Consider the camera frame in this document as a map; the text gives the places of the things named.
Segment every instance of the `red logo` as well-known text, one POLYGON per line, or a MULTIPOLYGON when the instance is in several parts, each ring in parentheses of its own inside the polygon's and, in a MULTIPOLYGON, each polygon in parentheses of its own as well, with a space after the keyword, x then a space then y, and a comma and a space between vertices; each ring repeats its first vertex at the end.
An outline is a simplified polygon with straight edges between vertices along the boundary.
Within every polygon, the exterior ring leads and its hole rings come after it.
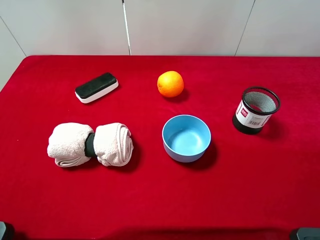
POLYGON ((244 117, 246 117, 246 116, 248 115, 248 112, 247 112, 244 108, 242 108, 241 114, 242 114, 244 117))

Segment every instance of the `towel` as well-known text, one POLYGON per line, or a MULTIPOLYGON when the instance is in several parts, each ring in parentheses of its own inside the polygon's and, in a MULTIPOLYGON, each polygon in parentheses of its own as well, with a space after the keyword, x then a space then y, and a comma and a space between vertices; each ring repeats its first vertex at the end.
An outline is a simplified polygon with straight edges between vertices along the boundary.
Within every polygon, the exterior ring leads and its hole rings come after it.
POLYGON ((48 156, 59 167, 73 167, 90 160, 85 156, 85 141, 93 129, 89 125, 68 122, 56 126, 49 137, 48 156))
POLYGON ((104 166, 124 166, 134 149, 131 133, 126 125, 111 123, 98 126, 93 139, 94 152, 104 166))

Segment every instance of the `white wall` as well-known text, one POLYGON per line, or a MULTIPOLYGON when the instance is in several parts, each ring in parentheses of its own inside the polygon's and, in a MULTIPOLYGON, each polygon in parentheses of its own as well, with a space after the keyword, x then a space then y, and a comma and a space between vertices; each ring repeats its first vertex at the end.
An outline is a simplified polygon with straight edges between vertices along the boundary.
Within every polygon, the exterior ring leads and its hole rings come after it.
POLYGON ((254 0, 126 0, 133 55, 232 55, 254 0))
POLYGON ((236 55, 320 56, 320 0, 256 0, 236 55))
POLYGON ((128 55, 121 0, 0 0, 28 55, 128 55))
POLYGON ((25 55, 0 18, 0 91, 25 55))

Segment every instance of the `orange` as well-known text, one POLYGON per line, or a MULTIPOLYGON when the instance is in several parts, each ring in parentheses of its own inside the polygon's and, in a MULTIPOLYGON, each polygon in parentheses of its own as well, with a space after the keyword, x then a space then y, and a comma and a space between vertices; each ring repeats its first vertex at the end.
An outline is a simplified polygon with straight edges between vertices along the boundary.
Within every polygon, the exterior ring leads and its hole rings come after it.
POLYGON ((163 96, 173 98, 182 93, 184 80, 176 71, 167 71, 159 76, 156 85, 163 96))

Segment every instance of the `black band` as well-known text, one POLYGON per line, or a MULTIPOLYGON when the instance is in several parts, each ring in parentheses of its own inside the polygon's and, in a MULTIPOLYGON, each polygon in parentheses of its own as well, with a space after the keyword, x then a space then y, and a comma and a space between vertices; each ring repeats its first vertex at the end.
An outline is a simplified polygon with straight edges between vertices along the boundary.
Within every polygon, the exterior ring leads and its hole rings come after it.
POLYGON ((90 133, 84 142, 84 155, 88 158, 96 158, 97 155, 94 149, 95 134, 90 133))

